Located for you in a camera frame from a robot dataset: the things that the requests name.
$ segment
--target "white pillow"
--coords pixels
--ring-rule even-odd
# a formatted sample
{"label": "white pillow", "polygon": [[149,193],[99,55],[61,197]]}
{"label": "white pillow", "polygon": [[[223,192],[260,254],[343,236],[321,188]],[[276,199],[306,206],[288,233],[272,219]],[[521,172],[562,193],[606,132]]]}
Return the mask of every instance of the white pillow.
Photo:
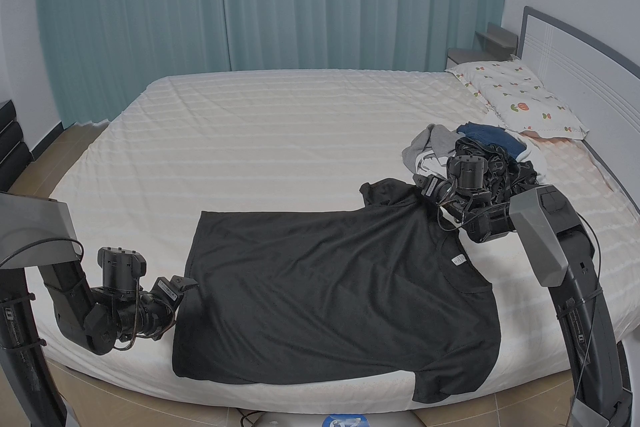
{"label": "white pillow", "polygon": [[464,63],[447,71],[514,132],[541,139],[584,139],[589,131],[520,60]]}

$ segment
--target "blue clothing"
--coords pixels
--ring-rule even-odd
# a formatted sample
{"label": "blue clothing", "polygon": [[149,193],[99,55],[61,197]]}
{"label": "blue clothing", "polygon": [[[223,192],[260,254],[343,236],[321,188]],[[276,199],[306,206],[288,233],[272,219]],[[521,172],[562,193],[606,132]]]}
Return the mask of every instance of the blue clothing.
{"label": "blue clothing", "polygon": [[466,125],[460,125],[456,129],[456,132],[464,134],[469,137],[469,139],[473,139],[479,143],[502,146],[513,159],[516,159],[518,155],[527,149],[524,144],[509,135],[504,128],[500,127],[467,123]]}

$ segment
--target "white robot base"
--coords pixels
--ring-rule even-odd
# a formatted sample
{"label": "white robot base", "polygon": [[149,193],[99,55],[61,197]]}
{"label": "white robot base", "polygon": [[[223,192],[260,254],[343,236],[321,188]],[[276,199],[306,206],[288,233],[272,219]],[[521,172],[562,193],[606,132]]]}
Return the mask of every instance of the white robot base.
{"label": "white robot base", "polygon": [[254,427],[424,427],[411,411],[350,415],[265,413]]}

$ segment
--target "bed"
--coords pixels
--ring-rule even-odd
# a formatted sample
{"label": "bed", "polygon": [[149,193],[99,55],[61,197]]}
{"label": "bed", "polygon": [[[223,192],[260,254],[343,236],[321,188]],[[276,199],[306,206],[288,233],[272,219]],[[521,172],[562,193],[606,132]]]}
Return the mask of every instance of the bed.
{"label": "bed", "polygon": [[[553,25],[552,18],[536,17],[535,11],[525,13],[527,18],[535,21],[528,29],[524,26],[519,50],[524,62],[546,86],[568,99],[595,135],[592,142],[597,147],[593,150],[592,145],[591,151],[567,139],[538,144],[547,159],[548,180],[596,228],[604,254],[602,287],[620,340],[640,325],[640,225],[632,201],[638,190],[628,186],[629,162],[616,159],[620,150],[602,141],[605,128],[594,122],[607,113],[583,117],[587,111],[580,102],[602,103],[602,95],[600,100],[574,102],[571,91],[563,90],[566,66],[554,67],[554,62],[577,62],[578,57],[566,56],[576,43],[565,41],[555,54],[548,27],[569,34],[566,27]],[[601,48],[589,47],[602,53]],[[579,87],[584,76],[596,71],[589,73],[571,75],[575,84],[570,86]],[[620,88],[616,95],[624,96]],[[620,111],[617,103],[612,105]],[[628,109],[624,112],[620,122],[629,130]],[[633,122],[638,119],[635,113]],[[141,285],[148,289],[158,275],[183,274],[201,210],[360,208],[362,183],[387,177],[411,182],[401,151],[426,124],[454,129],[466,121],[482,122],[485,114],[484,105],[450,73],[274,70],[167,77],[153,82],[109,125],[51,196],[68,203],[88,255],[83,267],[90,286],[101,280],[91,259],[100,247],[110,245],[145,256],[148,275]],[[610,125],[607,130],[616,128],[613,121]],[[602,155],[601,149],[609,154]],[[619,179],[622,175],[626,192],[599,158]],[[637,163],[636,155],[632,159]],[[484,245],[473,244],[464,233],[461,240],[476,268],[493,283],[502,343],[493,371],[475,393],[452,396],[438,405],[567,369],[548,292],[538,285],[517,235]],[[46,355],[128,389],[177,401],[281,412],[373,413],[424,407],[412,402],[413,374],[404,371],[286,386],[181,379],[171,367],[173,331],[158,343],[139,340],[131,351],[98,357],[60,334],[37,270],[28,270],[28,280],[38,297],[33,311],[48,343]]]}

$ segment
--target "gray headboard frame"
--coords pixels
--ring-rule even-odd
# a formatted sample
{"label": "gray headboard frame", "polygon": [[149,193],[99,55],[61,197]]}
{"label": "gray headboard frame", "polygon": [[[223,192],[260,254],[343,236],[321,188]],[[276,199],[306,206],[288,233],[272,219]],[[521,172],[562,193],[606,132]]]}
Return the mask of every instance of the gray headboard frame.
{"label": "gray headboard frame", "polygon": [[[626,69],[629,73],[631,73],[632,75],[640,79],[640,66],[638,64],[631,62],[631,60],[629,60],[627,57],[625,57],[618,51],[614,50],[612,47],[604,44],[602,41],[599,41],[598,39],[588,35],[587,33],[581,31],[580,29],[576,29],[575,27],[572,27],[568,23],[560,21],[557,18],[554,18],[553,16],[544,14],[529,6],[525,6],[522,14],[522,28],[520,30],[520,38],[518,40],[518,51],[517,51],[517,56],[519,58],[522,58],[522,51],[524,49],[525,35],[527,31],[527,21],[529,19],[529,16],[533,16],[534,18],[537,18],[542,22],[548,23],[549,25],[552,25],[558,28],[559,30],[573,36],[574,38],[579,39],[580,41],[586,43],[588,46],[593,47],[603,55],[607,56],[612,61],[619,64],[622,68]],[[600,164],[602,164],[602,166],[611,174],[611,176],[613,176],[616,182],[620,185],[620,188],[625,192],[629,200],[632,202],[634,207],[636,207],[636,210],[640,212],[640,207],[638,206],[637,202],[634,201],[631,194],[628,193],[627,189],[625,189],[625,186],[620,182],[618,177],[607,165],[607,163],[598,155],[598,153],[589,145],[587,141],[583,141],[583,142],[585,146],[587,146],[591,154],[594,156],[594,158]]]}

